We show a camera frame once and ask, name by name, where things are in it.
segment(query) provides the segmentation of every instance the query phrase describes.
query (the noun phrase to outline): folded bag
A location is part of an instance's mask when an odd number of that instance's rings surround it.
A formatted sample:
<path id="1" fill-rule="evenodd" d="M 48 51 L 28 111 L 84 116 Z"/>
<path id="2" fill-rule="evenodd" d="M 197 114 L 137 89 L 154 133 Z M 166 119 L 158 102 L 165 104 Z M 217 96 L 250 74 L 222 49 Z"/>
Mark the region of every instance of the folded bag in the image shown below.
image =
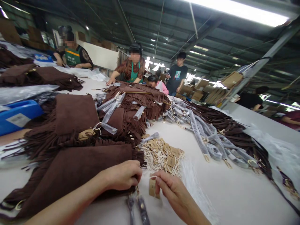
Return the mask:
<path id="1" fill-rule="evenodd" d="M 72 147 L 61 150 L 54 159 L 33 172 L 26 188 L 12 191 L 0 204 L 0 218 L 18 219 L 33 216 L 56 200 L 82 186 L 102 170 L 131 160 L 129 144 Z M 97 199 L 134 192 L 135 188 L 109 190 Z"/>

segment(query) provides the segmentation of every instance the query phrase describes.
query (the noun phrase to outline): white label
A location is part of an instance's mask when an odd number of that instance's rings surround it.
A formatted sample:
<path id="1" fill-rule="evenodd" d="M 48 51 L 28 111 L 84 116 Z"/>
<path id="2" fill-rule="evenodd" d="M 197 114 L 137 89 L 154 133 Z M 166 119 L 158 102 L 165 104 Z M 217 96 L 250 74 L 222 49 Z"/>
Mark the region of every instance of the white label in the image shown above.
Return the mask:
<path id="1" fill-rule="evenodd" d="M 29 119 L 27 116 L 23 115 L 22 113 L 19 113 L 10 118 L 7 118 L 6 120 L 18 127 L 24 127 L 25 124 L 28 123 L 31 119 Z"/>

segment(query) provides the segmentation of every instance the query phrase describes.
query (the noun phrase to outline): black t-shirt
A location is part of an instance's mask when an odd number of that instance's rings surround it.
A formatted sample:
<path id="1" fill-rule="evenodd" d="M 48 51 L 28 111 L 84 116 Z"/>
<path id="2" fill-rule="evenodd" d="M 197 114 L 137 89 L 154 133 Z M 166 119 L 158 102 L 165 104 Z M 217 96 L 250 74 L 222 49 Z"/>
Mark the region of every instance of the black t-shirt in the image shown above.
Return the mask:
<path id="1" fill-rule="evenodd" d="M 168 73 L 171 77 L 169 78 L 166 87 L 171 94 L 173 92 L 176 92 L 176 89 L 179 87 L 181 80 L 187 77 L 188 68 L 186 66 L 179 67 L 177 65 L 174 65 L 170 68 Z"/>
<path id="2" fill-rule="evenodd" d="M 248 109 L 251 109 L 256 105 L 261 105 L 263 103 L 263 100 L 257 94 L 242 93 L 240 98 L 241 99 L 237 101 L 237 104 Z"/>

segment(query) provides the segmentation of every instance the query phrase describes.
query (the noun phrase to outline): child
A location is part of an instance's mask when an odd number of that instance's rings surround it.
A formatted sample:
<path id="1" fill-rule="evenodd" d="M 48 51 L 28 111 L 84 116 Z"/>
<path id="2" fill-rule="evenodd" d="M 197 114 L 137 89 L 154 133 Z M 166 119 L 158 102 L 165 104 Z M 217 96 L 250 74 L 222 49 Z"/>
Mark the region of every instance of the child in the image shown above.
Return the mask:
<path id="1" fill-rule="evenodd" d="M 150 75 L 148 77 L 149 85 L 153 88 L 160 89 L 161 92 L 165 93 L 166 95 L 169 94 L 168 89 L 166 88 L 165 84 L 161 81 L 158 81 L 158 77 L 156 75 Z"/>

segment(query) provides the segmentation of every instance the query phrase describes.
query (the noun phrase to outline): pink shirt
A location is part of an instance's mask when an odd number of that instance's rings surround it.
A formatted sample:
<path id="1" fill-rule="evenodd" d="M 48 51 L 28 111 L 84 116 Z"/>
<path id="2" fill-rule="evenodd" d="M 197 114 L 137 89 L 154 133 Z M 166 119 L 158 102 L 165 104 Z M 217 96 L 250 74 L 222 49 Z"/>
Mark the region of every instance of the pink shirt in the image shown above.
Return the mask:
<path id="1" fill-rule="evenodd" d="M 165 86 L 164 83 L 162 83 L 162 91 L 163 91 L 163 93 L 165 93 L 165 95 L 169 94 L 169 90 L 167 89 L 167 87 Z"/>
<path id="2" fill-rule="evenodd" d="M 294 121 L 297 121 L 297 122 L 300 122 L 300 110 L 295 110 L 295 111 L 292 111 L 292 112 L 288 112 L 287 114 L 285 114 L 283 117 L 289 117 L 291 120 L 294 120 Z M 283 124 L 283 125 L 286 125 L 294 130 L 298 130 L 300 128 L 300 125 L 297 125 L 297 124 L 290 124 L 290 123 L 286 123 L 286 122 L 283 122 L 283 121 L 279 121 L 279 123 Z"/>

